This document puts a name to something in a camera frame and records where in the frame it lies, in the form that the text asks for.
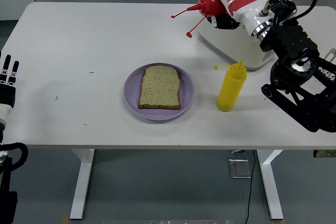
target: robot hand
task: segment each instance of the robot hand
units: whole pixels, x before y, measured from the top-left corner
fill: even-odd
[[[15,61],[12,71],[7,79],[8,68],[10,64],[10,55],[6,56],[3,69],[0,73],[0,143],[3,139],[3,131],[6,127],[6,118],[12,111],[15,103],[15,87],[16,72],[19,67],[19,62]]]

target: yellow mustard bottle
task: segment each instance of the yellow mustard bottle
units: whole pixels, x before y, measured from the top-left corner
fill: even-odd
[[[230,111],[233,109],[246,78],[247,70],[243,65],[243,60],[239,63],[232,64],[226,70],[217,100],[217,107],[221,111]]]

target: slice of bread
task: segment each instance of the slice of bread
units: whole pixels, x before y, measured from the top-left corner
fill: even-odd
[[[168,66],[146,68],[141,82],[139,109],[180,110],[179,72]]]

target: plate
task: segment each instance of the plate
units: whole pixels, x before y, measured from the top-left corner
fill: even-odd
[[[176,69],[180,74],[181,86],[180,86],[180,110],[162,110],[162,109],[138,109],[138,102],[141,92],[142,76],[146,68],[151,66],[168,66]],[[124,96],[126,103],[129,107],[138,115],[143,118],[163,121],[175,118],[185,112],[191,105],[195,95],[194,82],[189,75],[181,68],[168,64],[168,63],[152,63],[142,67],[139,67],[128,76],[124,86]]]

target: white table leg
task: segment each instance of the white table leg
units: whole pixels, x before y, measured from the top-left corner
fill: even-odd
[[[283,219],[271,162],[282,150],[257,150],[271,219]]]
[[[95,149],[73,149],[81,160],[75,195],[73,197],[70,219],[83,218],[86,193],[88,190],[92,161]]]

